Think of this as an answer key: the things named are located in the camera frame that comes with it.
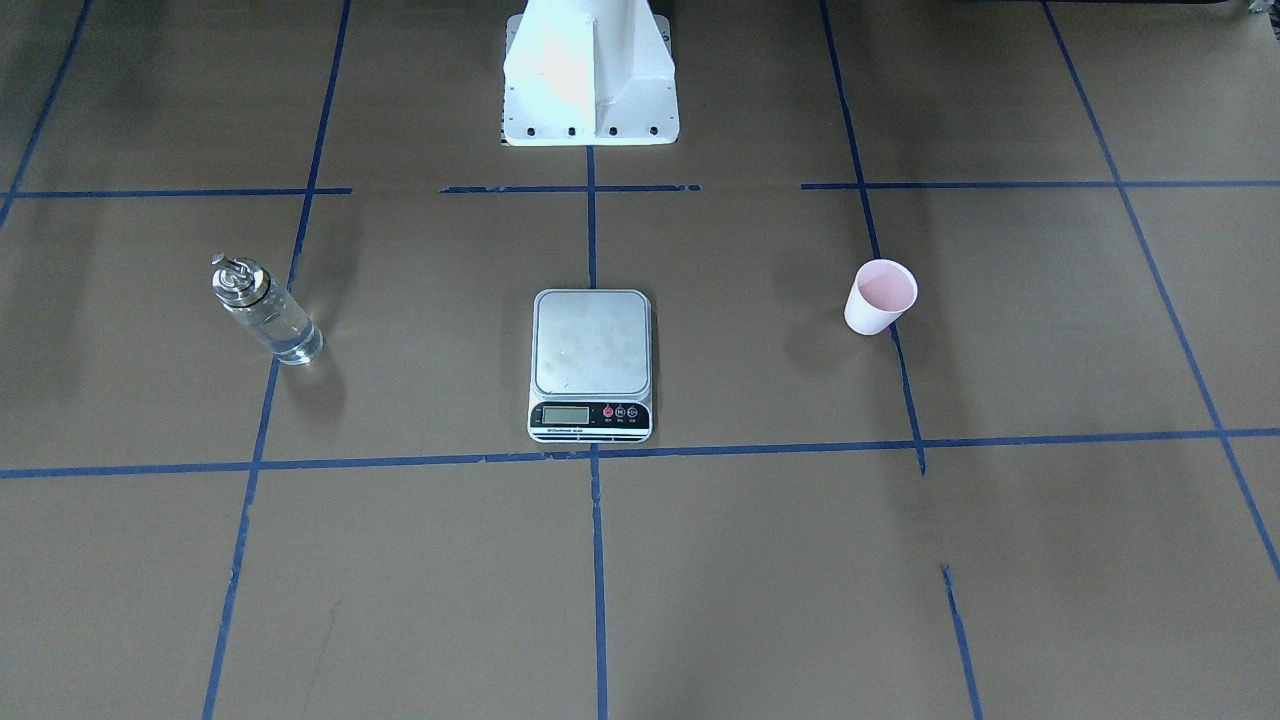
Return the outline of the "pink paper cup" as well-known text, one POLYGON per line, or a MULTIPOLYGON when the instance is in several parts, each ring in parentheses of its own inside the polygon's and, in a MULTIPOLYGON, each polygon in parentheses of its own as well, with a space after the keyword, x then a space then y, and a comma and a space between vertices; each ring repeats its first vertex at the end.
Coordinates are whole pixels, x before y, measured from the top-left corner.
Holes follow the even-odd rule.
POLYGON ((915 275, 901 263, 874 259, 856 272, 849 292, 844 319, 855 333, 878 334, 893 324, 916 302, 915 275))

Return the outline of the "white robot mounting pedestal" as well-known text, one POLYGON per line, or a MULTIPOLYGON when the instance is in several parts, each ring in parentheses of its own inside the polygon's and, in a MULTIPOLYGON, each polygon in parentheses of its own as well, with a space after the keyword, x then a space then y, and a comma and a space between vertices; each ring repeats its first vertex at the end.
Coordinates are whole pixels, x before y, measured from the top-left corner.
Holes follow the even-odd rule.
POLYGON ((681 135, 671 23, 648 1, 529 1, 506 22, 500 138, 655 146, 681 135))

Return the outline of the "clear glass sauce bottle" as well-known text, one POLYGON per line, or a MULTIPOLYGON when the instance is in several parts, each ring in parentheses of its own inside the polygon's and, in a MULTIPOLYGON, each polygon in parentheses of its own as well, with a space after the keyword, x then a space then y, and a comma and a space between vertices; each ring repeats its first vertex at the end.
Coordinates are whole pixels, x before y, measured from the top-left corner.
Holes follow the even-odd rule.
POLYGON ((311 363, 324 347, 315 320, 273 273, 250 258, 216 252, 211 288, 219 304, 283 365, 311 363))

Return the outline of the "silver digital kitchen scale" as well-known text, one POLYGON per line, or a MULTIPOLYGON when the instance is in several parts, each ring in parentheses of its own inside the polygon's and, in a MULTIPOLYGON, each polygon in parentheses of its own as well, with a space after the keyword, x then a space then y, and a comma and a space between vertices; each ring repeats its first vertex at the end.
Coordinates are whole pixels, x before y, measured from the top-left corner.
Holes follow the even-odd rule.
POLYGON ((532 301, 527 434, 544 445, 649 441, 653 311, 637 290, 544 290, 532 301))

